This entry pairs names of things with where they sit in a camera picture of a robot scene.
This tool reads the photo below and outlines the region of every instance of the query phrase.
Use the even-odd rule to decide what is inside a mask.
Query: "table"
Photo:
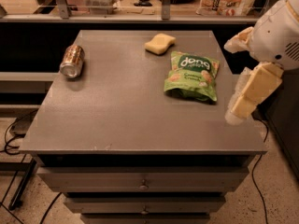
[[[21,146],[85,223],[206,223],[247,176],[262,138],[225,122],[235,86],[209,31],[163,31],[166,54],[144,50],[161,31],[80,31],[81,77],[55,78]],[[221,61],[215,105],[163,92],[170,52]]]

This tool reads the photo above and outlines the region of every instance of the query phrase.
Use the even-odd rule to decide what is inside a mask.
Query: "robot vent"
[[[299,61],[299,43],[289,43],[286,47],[286,54],[293,60]]]

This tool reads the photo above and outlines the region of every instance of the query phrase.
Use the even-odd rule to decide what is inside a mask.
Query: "drawer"
[[[73,213],[82,214],[155,214],[210,213],[225,203],[224,197],[201,197],[197,193],[140,193],[103,194],[103,198],[66,198],[64,204]]]
[[[37,173],[60,192],[170,192],[235,190],[246,167],[39,168]]]
[[[85,224],[207,224],[209,215],[81,215]]]

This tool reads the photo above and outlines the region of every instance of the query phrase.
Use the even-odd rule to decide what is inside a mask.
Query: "gray tabletop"
[[[54,80],[23,143],[32,154],[258,154],[262,137],[248,120],[225,122],[234,78],[209,31],[164,31],[177,38],[162,56],[144,50],[157,31],[81,31],[85,52],[76,80]],[[221,61],[218,102],[208,105],[164,93],[171,51]]]

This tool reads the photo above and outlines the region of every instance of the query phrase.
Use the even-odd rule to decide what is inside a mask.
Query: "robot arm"
[[[245,68],[225,118],[236,125],[246,119],[282,82],[284,70],[299,68],[299,0],[280,0],[255,24],[224,45],[235,53],[247,50],[260,62]]]

